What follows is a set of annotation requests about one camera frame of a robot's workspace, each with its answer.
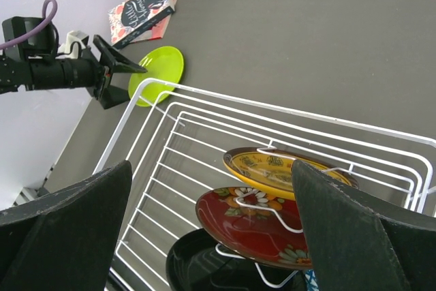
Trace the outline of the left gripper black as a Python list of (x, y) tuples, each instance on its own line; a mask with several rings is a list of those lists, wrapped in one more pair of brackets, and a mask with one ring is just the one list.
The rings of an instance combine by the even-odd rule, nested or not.
[(130, 100), (128, 91), (111, 85), (113, 74), (143, 74), (147, 73), (147, 69), (122, 55), (100, 35), (93, 36), (93, 44), (100, 51), (99, 66), (101, 69), (97, 73), (96, 85), (88, 88), (90, 95), (105, 110), (128, 102)]

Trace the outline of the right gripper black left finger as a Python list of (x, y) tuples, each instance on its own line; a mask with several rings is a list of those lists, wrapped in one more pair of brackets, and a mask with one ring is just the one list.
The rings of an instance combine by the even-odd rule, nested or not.
[(1, 211), (2, 290), (103, 290), (131, 191), (129, 161)]

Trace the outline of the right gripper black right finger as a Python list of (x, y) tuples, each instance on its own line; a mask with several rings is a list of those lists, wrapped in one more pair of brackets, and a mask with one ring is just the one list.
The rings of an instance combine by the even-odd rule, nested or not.
[(434, 290), (435, 218), (338, 182), (310, 164), (292, 183), (320, 290)]

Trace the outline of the lime green plate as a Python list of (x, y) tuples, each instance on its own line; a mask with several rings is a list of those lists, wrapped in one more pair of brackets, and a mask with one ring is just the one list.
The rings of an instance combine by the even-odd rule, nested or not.
[[(139, 84), (146, 78), (156, 78), (168, 82), (179, 83), (183, 76), (184, 57), (181, 51), (173, 46), (162, 46), (152, 50), (140, 62), (139, 65), (147, 69), (147, 73), (132, 74), (129, 79), (128, 93), (133, 97)], [(173, 91), (174, 87), (169, 87), (159, 83), (150, 83), (142, 90), (142, 97), (154, 103), (157, 96), (162, 91)], [(138, 98), (137, 106), (149, 107), (150, 104)]]

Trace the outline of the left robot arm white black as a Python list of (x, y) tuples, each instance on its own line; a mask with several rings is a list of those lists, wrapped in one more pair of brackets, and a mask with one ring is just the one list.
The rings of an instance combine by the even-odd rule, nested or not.
[(103, 108), (129, 101), (129, 93), (111, 84), (113, 74), (145, 73), (101, 36), (81, 31), (58, 48), (59, 33), (49, 23), (29, 39), (1, 52), (1, 92), (85, 88)]

